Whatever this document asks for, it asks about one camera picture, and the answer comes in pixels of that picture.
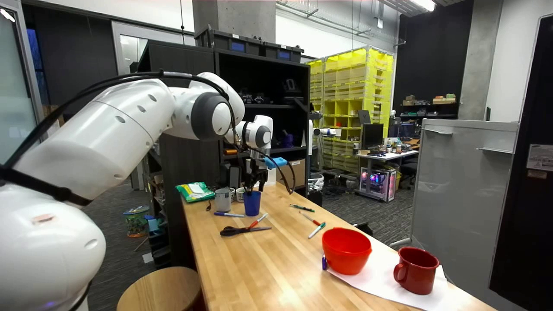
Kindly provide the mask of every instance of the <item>chair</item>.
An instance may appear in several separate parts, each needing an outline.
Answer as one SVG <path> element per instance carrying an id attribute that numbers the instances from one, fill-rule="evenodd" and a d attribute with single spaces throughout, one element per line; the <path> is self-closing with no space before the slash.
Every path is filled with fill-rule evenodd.
<path id="1" fill-rule="evenodd" d="M 151 271 L 129 285 L 117 311 L 183 311 L 200 297 L 200 281 L 193 269 L 170 266 Z"/>

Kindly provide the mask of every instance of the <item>floor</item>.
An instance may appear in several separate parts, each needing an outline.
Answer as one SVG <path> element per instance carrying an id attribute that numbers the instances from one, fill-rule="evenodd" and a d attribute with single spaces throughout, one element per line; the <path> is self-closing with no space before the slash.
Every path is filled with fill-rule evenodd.
<path id="1" fill-rule="evenodd" d="M 409 235 L 411 198 L 411 190 L 400 190 L 395 200 L 383 204 L 359 197 L 345 186 L 328 186 L 323 195 L 323 207 L 348 223 L 367 223 L 374 238 L 392 243 Z M 89 311 L 113 311 L 124 288 L 148 271 L 153 271 L 153 264 L 143 264 L 141 259 L 148 252 L 148 245 L 139 245 L 139 240 L 126 236 L 122 216 L 126 209 L 143 204 L 148 204 L 148 193 L 136 192 L 129 183 L 122 183 L 84 209 L 107 240 L 103 264 L 89 288 Z"/>

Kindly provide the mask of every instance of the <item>ceiling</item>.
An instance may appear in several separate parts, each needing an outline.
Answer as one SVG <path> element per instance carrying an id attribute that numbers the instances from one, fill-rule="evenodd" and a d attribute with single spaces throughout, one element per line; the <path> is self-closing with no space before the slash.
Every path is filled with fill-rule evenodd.
<path id="1" fill-rule="evenodd" d="M 426 10 L 418 7 L 416 3 L 409 1 L 409 0 L 380 0 L 381 3 L 385 3 L 387 7 L 400 12 L 402 15 L 418 15 L 418 14 L 425 14 Z M 433 0 L 435 3 L 447 7 L 463 0 Z"/>

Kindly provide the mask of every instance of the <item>ceiling light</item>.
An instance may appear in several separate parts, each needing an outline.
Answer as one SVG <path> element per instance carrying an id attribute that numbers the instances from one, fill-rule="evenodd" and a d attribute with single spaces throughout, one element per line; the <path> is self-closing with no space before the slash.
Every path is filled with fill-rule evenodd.
<path id="1" fill-rule="evenodd" d="M 416 3 L 418 7 L 433 12 L 435 3 L 431 0 L 409 0 Z"/>
<path id="2" fill-rule="evenodd" d="M 6 10 L 0 8 L 0 14 L 1 14 L 6 20 L 15 22 L 13 15 L 10 15 Z"/>

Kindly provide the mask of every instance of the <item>red mug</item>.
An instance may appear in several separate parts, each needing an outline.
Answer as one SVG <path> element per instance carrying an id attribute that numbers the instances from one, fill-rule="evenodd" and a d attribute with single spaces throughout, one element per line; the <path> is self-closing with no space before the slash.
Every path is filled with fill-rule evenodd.
<path id="1" fill-rule="evenodd" d="M 416 247 L 400 247 L 397 252 L 399 264 L 393 268 L 395 281 L 409 292 L 419 295 L 430 293 L 438 259 Z"/>

